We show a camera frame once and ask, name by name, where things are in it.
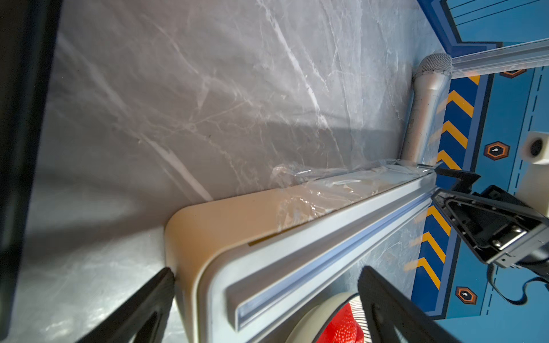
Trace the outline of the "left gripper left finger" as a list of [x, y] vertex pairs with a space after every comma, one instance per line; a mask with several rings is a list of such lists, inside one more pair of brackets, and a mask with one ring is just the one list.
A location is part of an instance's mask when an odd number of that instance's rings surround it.
[[80, 342], [161, 342], [174, 299], [174, 274], [165, 267]]

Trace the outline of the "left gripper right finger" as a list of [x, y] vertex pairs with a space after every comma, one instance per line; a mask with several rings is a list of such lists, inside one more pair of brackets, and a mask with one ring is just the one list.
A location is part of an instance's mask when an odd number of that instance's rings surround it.
[[372, 267], [363, 267], [357, 290], [373, 342], [458, 341]]

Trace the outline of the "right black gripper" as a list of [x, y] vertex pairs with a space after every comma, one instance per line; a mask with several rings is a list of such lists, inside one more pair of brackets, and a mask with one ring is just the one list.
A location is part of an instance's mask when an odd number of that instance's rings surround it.
[[545, 215], [495, 185], [473, 192], [480, 178], [476, 173], [444, 167], [434, 171], [456, 180], [450, 189], [433, 193], [434, 207], [482, 263], [548, 273]]

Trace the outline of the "patterned plate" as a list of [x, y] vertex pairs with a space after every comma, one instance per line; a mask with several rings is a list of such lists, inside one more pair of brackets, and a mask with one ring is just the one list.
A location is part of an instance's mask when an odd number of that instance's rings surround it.
[[317, 343], [320, 335], [333, 317], [349, 304], [352, 307], [353, 316], [364, 332], [364, 343], [371, 342], [371, 336], [365, 318], [363, 305], [357, 293], [344, 292], [336, 294], [322, 304], [310, 310], [295, 326], [287, 338], [288, 342]]

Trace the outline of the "cream plastic wrap dispenser box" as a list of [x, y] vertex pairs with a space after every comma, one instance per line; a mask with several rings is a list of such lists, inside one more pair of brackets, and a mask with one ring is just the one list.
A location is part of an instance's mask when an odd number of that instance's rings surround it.
[[433, 171], [282, 231], [279, 188], [178, 211], [164, 242], [188, 340], [261, 340], [421, 213], [435, 180]]

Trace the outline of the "clear plastic wrap sheet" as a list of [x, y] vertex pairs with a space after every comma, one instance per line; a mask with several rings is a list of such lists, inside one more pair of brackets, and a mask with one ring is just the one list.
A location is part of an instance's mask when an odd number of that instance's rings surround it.
[[280, 164], [270, 177], [283, 196], [277, 206], [280, 231], [324, 217], [433, 173], [431, 166], [382, 159], [350, 169]]

